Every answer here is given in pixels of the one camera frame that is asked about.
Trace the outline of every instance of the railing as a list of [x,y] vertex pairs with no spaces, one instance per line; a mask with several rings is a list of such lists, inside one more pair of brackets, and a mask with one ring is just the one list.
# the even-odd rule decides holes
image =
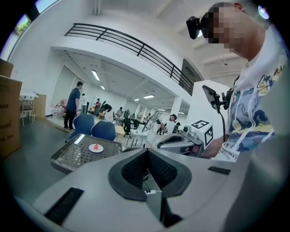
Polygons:
[[193,81],[188,79],[180,69],[164,55],[141,40],[107,27],[79,23],[75,23],[65,36],[99,40],[126,49],[157,67],[168,77],[178,83],[186,92],[192,95]]

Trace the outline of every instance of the black rubber pad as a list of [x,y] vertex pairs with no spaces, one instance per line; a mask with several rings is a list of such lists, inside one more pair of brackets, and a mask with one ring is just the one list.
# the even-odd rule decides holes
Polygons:
[[78,188],[70,188],[55,205],[45,214],[49,220],[61,225],[67,217],[73,206],[81,197],[83,190]]
[[225,175],[229,175],[231,172],[230,169],[223,169],[223,168],[219,168],[219,167],[215,167],[215,166],[208,168],[208,170],[213,171],[213,172],[217,172],[217,173],[221,173],[221,174],[225,174]]

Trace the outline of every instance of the window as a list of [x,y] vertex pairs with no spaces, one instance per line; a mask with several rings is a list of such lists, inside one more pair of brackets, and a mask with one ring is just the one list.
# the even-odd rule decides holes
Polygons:
[[18,37],[22,35],[25,29],[29,26],[30,21],[26,15],[23,15],[22,18],[17,23],[16,27],[14,28],[13,33],[16,34]]
[[35,5],[38,9],[39,13],[43,12],[46,8],[51,6],[53,3],[55,3],[58,0],[38,0]]
[[19,37],[25,31],[25,29],[30,25],[30,21],[26,15],[23,15],[22,18],[17,23],[16,27],[14,28],[13,32],[8,37],[4,47],[2,48],[0,58],[3,60],[8,60],[9,56],[16,45]]

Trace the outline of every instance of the concrete floor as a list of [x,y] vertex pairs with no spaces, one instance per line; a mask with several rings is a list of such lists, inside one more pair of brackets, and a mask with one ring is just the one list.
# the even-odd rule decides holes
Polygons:
[[13,194],[31,204],[65,176],[51,167],[50,157],[64,145],[68,134],[45,120],[25,125],[20,127],[22,147],[4,159],[3,171]]

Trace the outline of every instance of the metal tray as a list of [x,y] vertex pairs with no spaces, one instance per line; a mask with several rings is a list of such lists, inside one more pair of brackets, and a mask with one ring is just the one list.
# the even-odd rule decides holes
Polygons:
[[[76,144],[75,142],[80,135],[78,134],[71,139],[51,157],[50,162],[53,168],[69,174],[86,163],[114,156],[122,152],[121,143],[102,140],[88,135],[85,135]],[[102,145],[104,150],[100,153],[90,151],[89,145],[95,143]]]

